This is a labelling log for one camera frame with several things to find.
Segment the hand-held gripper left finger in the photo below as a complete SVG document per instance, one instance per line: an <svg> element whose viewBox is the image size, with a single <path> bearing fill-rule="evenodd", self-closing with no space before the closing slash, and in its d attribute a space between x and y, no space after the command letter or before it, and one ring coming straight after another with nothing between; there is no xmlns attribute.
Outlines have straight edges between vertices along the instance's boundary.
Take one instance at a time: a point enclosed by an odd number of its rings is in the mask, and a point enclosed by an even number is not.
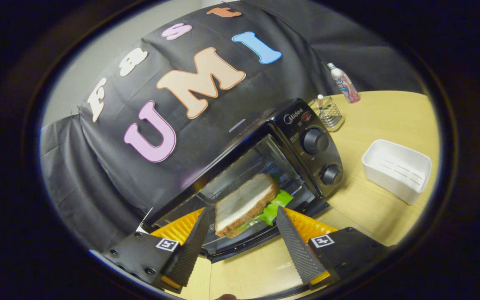
<svg viewBox="0 0 480 300"><path fill-rule="evenodd" d="M188 285L209 226L209 209L203 207L152 233L137 230L102 256L113 268L154 288L180 293Z"/></svg>

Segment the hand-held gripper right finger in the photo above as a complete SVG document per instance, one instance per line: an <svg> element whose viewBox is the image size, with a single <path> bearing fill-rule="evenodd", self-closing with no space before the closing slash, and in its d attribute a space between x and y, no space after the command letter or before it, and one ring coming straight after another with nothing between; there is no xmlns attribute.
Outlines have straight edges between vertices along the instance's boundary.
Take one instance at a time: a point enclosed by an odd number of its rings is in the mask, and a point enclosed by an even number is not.
<svg viewBox="0 0 480 300"><path fill-rule="evenodd" d="M301 281L316 288L358 274L390 250L353 227L336 230L286 207L276 224Z"/></svg>

